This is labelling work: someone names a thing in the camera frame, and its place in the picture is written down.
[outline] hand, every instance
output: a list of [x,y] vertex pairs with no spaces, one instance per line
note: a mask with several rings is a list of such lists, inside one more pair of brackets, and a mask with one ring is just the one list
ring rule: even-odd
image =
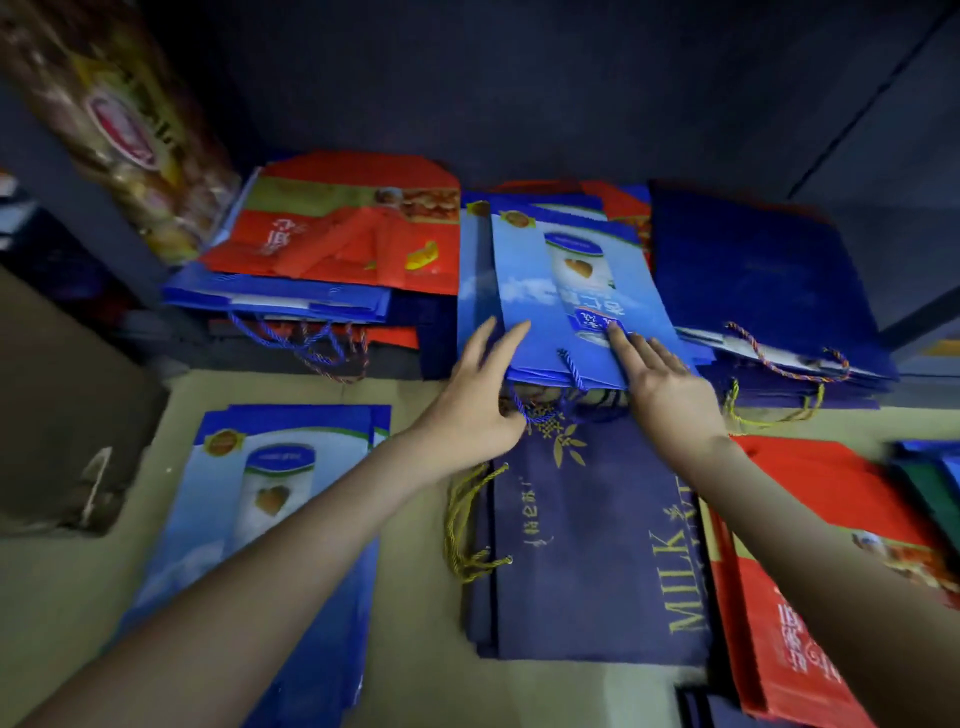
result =
[[667,465],[683,476],[720,440],[730,441],[706,379],[656,339],[635,333],[628,339],[616,324],[607,335],[627,376],[631,411]]
[[495,325],[491,317],[470,336],[446,388],[408,430],[428,443],[424,452],[436,460],[438,478],[502,455],[526,427],[521,413],[500,414],[499,396],[530,322],[511,328],[481,363]]

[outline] milk can image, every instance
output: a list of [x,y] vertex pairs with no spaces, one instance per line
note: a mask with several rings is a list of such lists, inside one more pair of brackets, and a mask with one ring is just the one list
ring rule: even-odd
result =
[[616,300],[613,273],[603,249],[563,232],[549,232],[543,239],[567,320],[579,338],[607,347],[607,324],[619,323],[623,306]]
[[305,445],[268,445],[250,453],[231,550],[246,546],[310,499],[317,455]]

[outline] person's right arm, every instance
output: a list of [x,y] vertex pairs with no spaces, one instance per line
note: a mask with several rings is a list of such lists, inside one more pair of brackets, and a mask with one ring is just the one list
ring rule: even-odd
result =
[[715,509],[880,728],[960,723],[960,614],[884,567],[730,439],[710,384],[656,341],[610,327],[634,415]]

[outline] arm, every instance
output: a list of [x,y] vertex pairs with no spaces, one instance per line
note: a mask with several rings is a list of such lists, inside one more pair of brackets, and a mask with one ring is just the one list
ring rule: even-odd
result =
[[960,714],[960,614],[857,548],[727,435],[709,383],[656,341],[610,339],[634,415],[720,514],[840,670],[873,721],[947,726]]
[[242,723],[383,523],[418,490],[519,440],[523,416],[501,416],[498,395],[529,324],[481,365],[493,324],[473,334],[446,389],[410,429],[78,672],[22,728]]

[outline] blue can lid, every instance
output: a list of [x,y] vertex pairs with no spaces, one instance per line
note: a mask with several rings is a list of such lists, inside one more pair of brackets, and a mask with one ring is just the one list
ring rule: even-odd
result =
[[543,236],[548,245],[552,245],[561,250],[570,251],[578,255],[602,255],[603,248],[596,243],[591,243],[582,237],[574,237],[563,232],[548,232]]
[[309,470],[316,461],[317,453],[306,445],[268,445],[250,453],[246,470],[263,475],[290,475]]

